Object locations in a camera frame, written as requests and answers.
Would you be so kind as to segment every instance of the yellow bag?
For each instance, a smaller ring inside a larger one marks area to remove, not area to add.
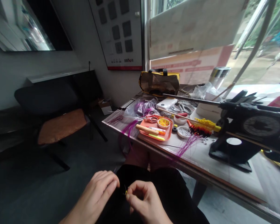
[[[143,92],[154,96],[165,94],[177,95],[180,88],[180,74],[167,72],[165,68],[141,72],[139,85]]]

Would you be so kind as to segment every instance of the hand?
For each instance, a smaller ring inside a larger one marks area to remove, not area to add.
[[[152,182],[135,181],[129,186],[126,199],[131,206],[130,213],[136,210],[145,223],[172,223]]]
[[[93,224],[99,218],[119,179],[112,171],[96,172],[62,224]]]

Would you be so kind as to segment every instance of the chair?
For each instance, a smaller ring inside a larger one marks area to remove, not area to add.
[[[39,116],[43,124],[38,133],[37,144],[66,171],[70,169],[60,158],[48,151],[47,146],[75,133],[87,124],[92,124],[102,138],[107,138],[82,109],[82,104],[71,85],[63,80],[42,82],[15,91],[15,99],[24,110]]]

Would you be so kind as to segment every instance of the television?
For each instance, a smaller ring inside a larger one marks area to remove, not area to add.
[[[0,0],[0,48],[6,52],[72,50],[50,0]]]

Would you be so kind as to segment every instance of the lap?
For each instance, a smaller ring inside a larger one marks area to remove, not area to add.
[[[204,214],[192,202],[190,193],[179,171],[174,168],[160,168],[154,172],[133,166],[123,165],[117,176],[120,189],[116,189],[106,204],[98,223],[116,222],[142,223],[140,216],[129,214],[129,204],[125,200],[125,191],[136,180],[154,183],[162,205],[173,223],[208,223]]]

